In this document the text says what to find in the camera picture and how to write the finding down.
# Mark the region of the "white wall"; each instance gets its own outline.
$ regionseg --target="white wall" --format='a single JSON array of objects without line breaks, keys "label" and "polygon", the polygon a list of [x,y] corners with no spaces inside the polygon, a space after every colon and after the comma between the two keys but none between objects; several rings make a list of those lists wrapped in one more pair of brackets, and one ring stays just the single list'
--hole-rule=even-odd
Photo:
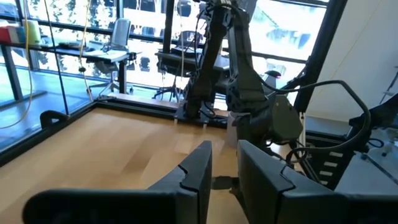
[{"label": "white wall", "polygon": [[[344,80],[371,108],[394,78],[395,66],[398,0],[348,0],[318,81]],[[310,116],[340,121],[361,113],[349,94],[334,85],[316,88],[307,110]]]}]

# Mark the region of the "yellow cable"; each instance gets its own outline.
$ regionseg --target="yellow cable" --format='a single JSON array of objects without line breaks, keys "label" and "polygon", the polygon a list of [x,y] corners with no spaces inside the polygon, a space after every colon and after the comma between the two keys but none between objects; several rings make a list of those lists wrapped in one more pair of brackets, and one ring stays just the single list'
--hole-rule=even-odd
[{"label": "yellow cable", "polygon": [[[332,80],[336,74],[337,71],[341,68],[343,62],[346,60],[346,57],[349,55],[349,53],[351,53],[351,51],[354,49],[356,43],[358,42],[359,38],[361,38],[363,32],[365,31],[365,29],[367,28],[370,20],[373,18],[374,13],[379,9],[380,3],[382,2],[382,0],[379,1],[379,3],[377,4],[376,8],[374,9],[374,11],[371,14],[371,17],[368,19],[368,21],[366,22],[365,26],[363,27],[361,33],[358,35],[358,38],[354,41],[354,44],[351,46],[351,48],[348,50],[347,54],[343,57],[342,61],[340,62],[340,64],[338,65],[337,69],[335,70],[335,72],[333,73],[333,75],[330,77],[330,80]],[[323,92],[325,88],[322,88],[319,93],[317,95],[315,95],[313,98],[311,98],[310,102],[308,104],[310,104],[311,102],[313,102],[315,99],[317,99],[321,93]]]},{"label": "yellow cable", "polygon": [[24,112],[24,114],[22,115],[22,117],[20,118],[20,120],[18,120],[17,122],[15,122],[14,124],[10,124],[8,126],[5,127],[0,127],[0,129],[6,129],[6,128],[10,128],[13,127],[15,125],[17,125],[18,123],[20,123],[23,119],[26,118],[27,113],[29,112],[29,108],[30,105],[32,104],[32,99],[33,99],[33,86],[32,86],[32,74],[30,73],[30,65],[29,65],[29,24],[27,21],[27,6],[26,6],[26,1],[24,2],[24,18],[25,18],[25,52],[26,52],[26,61],[27,61],[27,72],[29,73],[29,83],[30,83],[30,93],[29,93],[29,101],[28,101],[28,105],[27,108]]},{"label": "yellow cable", "polygon": [[[80,53],[79,53],[79,63],[80,63],[80,67],[83,67],[83,62],[81,61],[81,58],[83,56],[83,43],[85,41],[85,36],[86,36],[86,31],[87,31],[87,21],[88,21],[88,11],[90,9],[90,5],[91,5],[91,0],[88,1],[88,5],[87,5],[87,9],[86,9],[86,22],[85,22],[85,29],[83,31],[83,38],[81,39],[81,44],[80,44]],[[86,85],[86,90],[88,92],[88,96],[90,97],[90,101],[93,101],[93,95],[91,94],[91,90],[87,84],[87,78],[85,73],[83,72],[83,78],[85,79],[85,85]]]}]

